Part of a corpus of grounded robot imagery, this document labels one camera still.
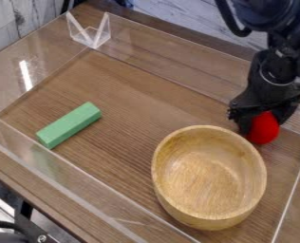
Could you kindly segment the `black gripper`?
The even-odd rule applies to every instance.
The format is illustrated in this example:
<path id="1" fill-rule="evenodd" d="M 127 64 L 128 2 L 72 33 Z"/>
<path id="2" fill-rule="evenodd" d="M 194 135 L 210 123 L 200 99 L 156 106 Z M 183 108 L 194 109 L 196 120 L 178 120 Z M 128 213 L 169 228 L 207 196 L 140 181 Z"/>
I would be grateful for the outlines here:
<path id="1" fill-rule="evenodd" d="M 271 111 L 278 124 L 283 124 L 298 106 L 300 85 L 248 84 L 228 103 L 228 119 L 235 121 L 239 134 L 247 135 L 258 114 Z"/>

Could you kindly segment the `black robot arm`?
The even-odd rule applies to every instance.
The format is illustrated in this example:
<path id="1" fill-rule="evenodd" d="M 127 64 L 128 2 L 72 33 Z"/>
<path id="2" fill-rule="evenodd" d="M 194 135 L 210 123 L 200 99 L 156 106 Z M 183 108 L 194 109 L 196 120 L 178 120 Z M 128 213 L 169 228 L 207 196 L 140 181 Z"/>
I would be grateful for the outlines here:
<path id="1" fill-rule="evenodd" d="M 228 119 L 246 135 L 268 112 L 283 124 L 300 106 L 300 0 L 214 0 L 238 37 L 266 34 L 266 49 L 252 57 L 243 91 L 230 100 Z"/>

